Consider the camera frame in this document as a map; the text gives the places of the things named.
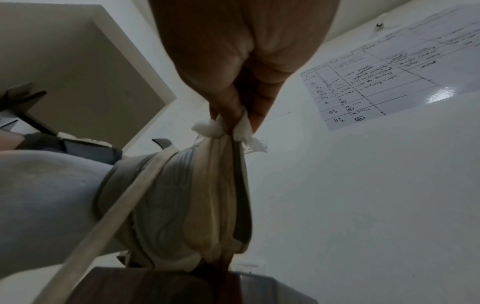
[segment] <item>crumpled white cloth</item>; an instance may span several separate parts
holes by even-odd
[[[213,119],[200,120],[191,129],[203,137],[219,138],[225,135],[224,126],[224,120],[219,115],[216,121]],[[244,143],[253,152],[267,152],[260,140],[254,137],[246,109],[243,110],[240,121],[234,127],[232,137],[233,140]]]

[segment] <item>hand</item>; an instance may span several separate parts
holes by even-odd
[[[180,77],[231,131],[248,111],[253,131],[285,80],[315,53],[339,0],[149,0]]]

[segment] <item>shoe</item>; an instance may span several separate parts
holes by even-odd
[[[112,168],[93,202],[99,217],[153,156],[126,158]],[[175,154],[116,237],[130,250],[126,265],[192,271],[204,261],[226,270],[252,237],[242,144],[225,135]]]

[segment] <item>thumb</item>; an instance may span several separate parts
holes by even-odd
[[[204,97],[210,103],[211,118],[215,119],[217,114],[221,115],[226,124],[226,131],[231,133],[243,114],[242,104],[235,86],[231,84],[217,93],[204,94]]]

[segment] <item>paper chart on wall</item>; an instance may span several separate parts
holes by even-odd
[[[430,16],[301,73],[329,130],[480,89],[480,5]]]

